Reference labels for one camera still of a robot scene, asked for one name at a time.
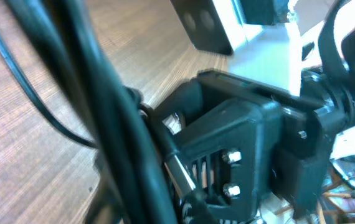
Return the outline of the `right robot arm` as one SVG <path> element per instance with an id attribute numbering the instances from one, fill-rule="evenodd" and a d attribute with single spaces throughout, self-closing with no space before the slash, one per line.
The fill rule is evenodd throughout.
<path id="1" fill-rule="evenodd" d="M 327 16 L 321 68 L 301 72 L 299 96 L 210 69 L 151 113 L 181 223 L 253 221 L 268 193 L 284 198 L 294 219 L 315 210 L 336 135 L 355 124 L 355 30 L 343 57 L 333 37 L 341 6 Z"/>

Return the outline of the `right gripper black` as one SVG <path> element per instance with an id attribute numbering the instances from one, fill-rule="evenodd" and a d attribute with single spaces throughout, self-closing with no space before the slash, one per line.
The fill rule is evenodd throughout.
<path id="1" fill-rule="evenodd" d="M 309 70 L 299 96 L 218 70 L 197 77 L 148 110 L 179 221 L 254 220 L 269 172 L 296 215 L 313 212 L 347 120 L 339 90 Z"/>

